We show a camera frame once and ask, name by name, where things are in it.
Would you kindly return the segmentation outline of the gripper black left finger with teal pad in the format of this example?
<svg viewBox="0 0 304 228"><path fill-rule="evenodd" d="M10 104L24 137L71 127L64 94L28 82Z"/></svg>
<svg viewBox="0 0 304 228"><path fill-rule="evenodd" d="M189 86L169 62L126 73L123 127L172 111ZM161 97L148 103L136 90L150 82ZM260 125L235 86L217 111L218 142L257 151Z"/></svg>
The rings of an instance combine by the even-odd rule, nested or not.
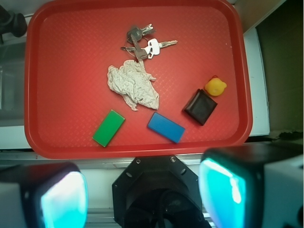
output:
<svg viewBox="0 0 304 228"><path fill-rule="evenodd" d="M86 179L72 162L0 171L2 228L83 228L87 211Z"/></svg>

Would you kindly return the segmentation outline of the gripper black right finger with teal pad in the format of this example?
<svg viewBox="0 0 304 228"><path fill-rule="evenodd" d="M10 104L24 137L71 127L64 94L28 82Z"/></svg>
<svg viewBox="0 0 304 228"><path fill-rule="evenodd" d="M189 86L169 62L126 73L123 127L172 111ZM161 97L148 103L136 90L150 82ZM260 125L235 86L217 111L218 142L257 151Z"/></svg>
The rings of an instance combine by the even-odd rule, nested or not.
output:
<svg viewBox="0 0 304 228"><path fill-rule="evenodd" d="M303 167L295 143L208 149L199 165L203 206L218 228L301 228Z"/></svg>

